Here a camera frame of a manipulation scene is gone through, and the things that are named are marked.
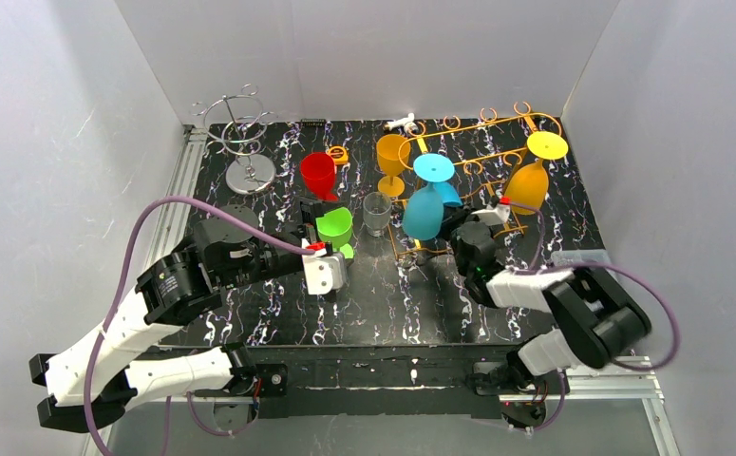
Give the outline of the green plastic wine glass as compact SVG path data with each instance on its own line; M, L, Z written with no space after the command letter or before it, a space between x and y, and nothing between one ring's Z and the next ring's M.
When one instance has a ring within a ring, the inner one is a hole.
M352 213L347 207L330 210L315 221L319 239L329 242L335 252L341 253L345 259L353 259L354 251L350 240L352 237Z

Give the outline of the blue wine glass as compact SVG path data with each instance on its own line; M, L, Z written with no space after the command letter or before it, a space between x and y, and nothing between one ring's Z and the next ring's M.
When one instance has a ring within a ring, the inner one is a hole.
M434 182L433 186L445 207L461 207L462 199L456 188L448 181Z

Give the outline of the teal wine glass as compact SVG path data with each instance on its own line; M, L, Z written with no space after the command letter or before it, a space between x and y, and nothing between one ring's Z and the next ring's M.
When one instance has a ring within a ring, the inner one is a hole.
M430 240L439 234L444 212L435 184L450 180L455 174L454 165L443 155L426 153L415 159L413 171L422 186L408 200L402 228L410 238Z

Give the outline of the gold wire glass rack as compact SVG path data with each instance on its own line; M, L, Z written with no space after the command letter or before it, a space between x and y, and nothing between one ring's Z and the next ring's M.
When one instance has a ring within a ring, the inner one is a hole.
M463 126L462 122L459 119L456 119L455 123L451 125L448 123L447 118L443 118L441 128L431 133L428 133L426 131L424 122L416 121L416 124L420 128L420 133L414 136L404 134L404 137L410 143L410 147L414 143L418 144L419 154L423 155L429 152L429 149L425 142L429 138L455 136L457 134L478 129L486 131L492 126L523 121L528 126L531 134L537 131L553 132L557 133L567 142L567 140L564 138L563 125L557 118L546 113L535 112L528 103L525 103L524 105L525 109L520 110L519 105L514 104L513 109L515 111L515 115L508 118L501 118L495 109L491 110L493 116L491 118L488 118L484 114L486 109L483 108L481 110L478 122L467 126ZM534 162L536 160L536 157L528 151L525 142L525 145L519 148L501 150L492 154L486 154L475 158L455 161L453 165L455 166L455 169L457 171L462 172L468 178L471 178L473 176L480 178L485 173L484 164L495 159L499 159L503 165L510 168L509 176L505 179L499 178L496 180L486 180L482 182L471 192L460 195L463 203L470 202L475 195L479 194L482 191L486 192L490 197L502 197L513 174L521 169L522 166ZM407 170L413 169L413 167L409 165L410 161L411 158L408 157L408 163L406 165Z

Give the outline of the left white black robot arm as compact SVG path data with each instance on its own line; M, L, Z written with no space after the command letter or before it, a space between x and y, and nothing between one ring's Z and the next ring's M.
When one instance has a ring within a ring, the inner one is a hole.
M221 306L228 289L304 275L311 295L328 295L347 280L347 262L322 239L314 222L268 235L241 205L211 207L166 256L157 259L112 315L69 349L39 353L29 370L47 389L39 423L75 433L104 428L142 404L197 390L257 396L265 367L240 343L191 355L147 360L144 354L202 314Z

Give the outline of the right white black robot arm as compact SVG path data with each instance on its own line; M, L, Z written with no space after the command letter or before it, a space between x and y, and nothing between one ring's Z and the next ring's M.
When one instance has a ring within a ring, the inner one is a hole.
M448 210L439 238L448 242L462 285L478 304L548 313L556 327L507 353L488 372L471 374L483 387L524 387L552 371L585 365L601 369L651 333L651 321L601 267L514 272L497 259L491 228L465 209Z

